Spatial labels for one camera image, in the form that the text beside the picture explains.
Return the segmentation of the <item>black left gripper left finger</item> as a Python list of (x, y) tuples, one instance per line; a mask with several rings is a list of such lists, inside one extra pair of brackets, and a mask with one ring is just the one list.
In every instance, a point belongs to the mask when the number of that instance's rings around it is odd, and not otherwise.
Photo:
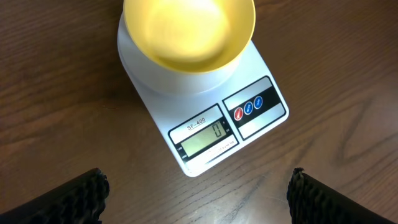
[(107, 176), (98, 168), (1, 214), (1, 223), (99, 224), (109, 196)]

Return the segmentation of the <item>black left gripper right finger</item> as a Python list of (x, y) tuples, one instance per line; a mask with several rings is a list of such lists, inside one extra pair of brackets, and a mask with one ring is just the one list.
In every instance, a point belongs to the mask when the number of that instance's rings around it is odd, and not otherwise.
[(295, 168), (287, 189), (293, 224), (394, 224)]

